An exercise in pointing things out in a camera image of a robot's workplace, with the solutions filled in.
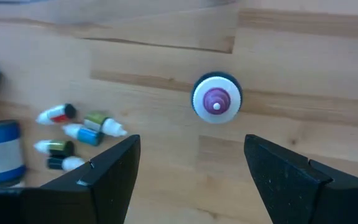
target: wooden table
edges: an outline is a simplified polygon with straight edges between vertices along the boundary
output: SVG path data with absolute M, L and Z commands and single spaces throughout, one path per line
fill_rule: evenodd
M 0 19 L 0 119 L 18 119 L 28 186 L 61 175 L 32 148 L 68 139 L 39 112 L 73 103 L 140 134 L 127 223 L 271 223 L 243 155 L 246 134 L 358 176 L 358 1 L 240 2 L 111 24 Z M 189 92 L 223 70 L 244 88 L 230 123 L 202 122 Z M 119 142 L 77 142 L 89 159 Z

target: paint bottle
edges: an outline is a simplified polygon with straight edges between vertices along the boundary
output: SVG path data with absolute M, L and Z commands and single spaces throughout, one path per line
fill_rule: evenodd
M 122 128 L 122 124 L 97 111 L 92 111 L 85 116 L 84 125 L 87 128 L 114 137 L 127 134 L 127 131 Z
M 17 121 L 0 121 L 0 182 L 20 179 L 25 174 L 20 136 Z
M 88 129 L 82 124 L 67 124 L 62 129 L 68 136 L 92 146 L 98 146 L 103 138 L 103 133 Z
M 76 115 L 76 109 L 73 105 L 66 103 L 64 105 L 54 106 L 49 110 L 40 113 L 36 122 L 44 125 L 55 123 L 64 123 L 73 119 Z
M 58 157 L 51 156 L 47 160 L 47 167 L 49 169 L 57 169 L 64 171 L 71 171 L 84 164 L 85 161 L 76 156 Z
M 74 143 L 72 141 L 41 140 L 34 144 L 37 151 L 51 156 L 69 157 L 74 155 Z

